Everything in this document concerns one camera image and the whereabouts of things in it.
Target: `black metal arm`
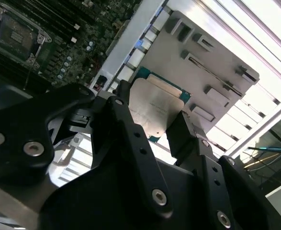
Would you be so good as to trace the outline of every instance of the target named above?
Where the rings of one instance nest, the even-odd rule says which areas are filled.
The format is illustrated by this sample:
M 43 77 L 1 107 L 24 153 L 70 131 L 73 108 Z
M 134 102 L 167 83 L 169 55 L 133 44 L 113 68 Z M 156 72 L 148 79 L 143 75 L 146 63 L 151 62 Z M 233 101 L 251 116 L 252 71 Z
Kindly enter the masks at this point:
M 0 182 L 17 188 L 44 179 L 53 146 L 91 134 L 92 170 L 43 201 L 39 229 L 281 229 L 281 217 L 239 163 L 218 161 L 183 112 L 167 130 L 178 159 L 168 165 L 133 122 L 128 83 L 116 93 L 122 97 L 94 99 L 70 85 L 0 111 Z

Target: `silver metal frame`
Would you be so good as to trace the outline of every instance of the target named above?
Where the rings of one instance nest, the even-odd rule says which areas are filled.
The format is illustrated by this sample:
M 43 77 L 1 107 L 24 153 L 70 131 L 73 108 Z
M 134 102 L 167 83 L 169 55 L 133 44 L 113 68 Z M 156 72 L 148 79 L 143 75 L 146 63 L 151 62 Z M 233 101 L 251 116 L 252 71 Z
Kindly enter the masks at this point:
M 100 75 L 107 78 L 107 82 L 105 83 L 103 90 L 106 90 L 111 84 L 112 80 L 116 76 L 116 73 L 131 53 L 136 42 L 144 33 L 163 2 L 164 0 L 143 0 L 141 2 L 126 30 L 90 85 L 90 89 L 92 89 L 95 93 L 96 91 L 93 89 L 93 86 Z
M 252 128 L 247 136 L 241 138 L 235 145 L 228 149 L 225 154 L 233 158 L 238 157 L 241 151 L 247 148 L 248 143 L 255 138 L 261 137 L 269 129 L 271 129 L 277 122 L 281 120 L 281 104 L 273 110 L 268 116 L 262 119 L 254 128 Z

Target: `motherboard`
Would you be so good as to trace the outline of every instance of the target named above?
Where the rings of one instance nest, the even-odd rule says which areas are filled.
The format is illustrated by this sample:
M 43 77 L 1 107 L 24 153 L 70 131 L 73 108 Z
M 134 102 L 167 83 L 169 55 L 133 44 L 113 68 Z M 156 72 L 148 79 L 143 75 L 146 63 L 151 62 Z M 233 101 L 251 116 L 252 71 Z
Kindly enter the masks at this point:
M 140 0 L 0 0 L 0 74 L 24 90 L 89 85 Z

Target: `green circuit board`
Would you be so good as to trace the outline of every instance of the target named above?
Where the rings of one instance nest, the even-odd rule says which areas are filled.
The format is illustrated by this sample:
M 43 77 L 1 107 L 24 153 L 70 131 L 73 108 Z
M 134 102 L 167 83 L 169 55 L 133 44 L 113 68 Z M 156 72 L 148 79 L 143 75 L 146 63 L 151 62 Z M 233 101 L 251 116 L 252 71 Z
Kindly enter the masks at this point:
M 54 87 L 75 82 L 87 86 L 98 73 L 114 45 L 113 41 L 120 36 L 140 0 L 65 1 L 49 0 L 46 4 L 65 14 L 69 14 L 71 9 L 76 15 L 80 14 L 71 39 L 61 36 L 56 28 L 46 28 L 48 23 L 43 18 L 45 24 L 40 22 L 38 11 L 53 10 L 46 9 L 44 1 L 24 0 L 24 3 L 19 3 L 0 0 L 0 7 L 6 11 L 0 24 L 0 52 L 48 80 Z M 45 40 L 39 47 L 39 54 L 29 63 L 27 58 L 37 47 L 38 27 L 52 41 Z

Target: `circuit board chip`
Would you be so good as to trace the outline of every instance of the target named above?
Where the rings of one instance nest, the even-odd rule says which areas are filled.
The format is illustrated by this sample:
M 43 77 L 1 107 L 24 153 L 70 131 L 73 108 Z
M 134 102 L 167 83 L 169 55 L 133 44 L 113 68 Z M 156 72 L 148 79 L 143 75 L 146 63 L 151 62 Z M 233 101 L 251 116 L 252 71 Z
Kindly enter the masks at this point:
M 9 15 L 4 15 L 0 24 L 0 48 L 22 61 L 27 61 L 38 34 L 17 22 Z

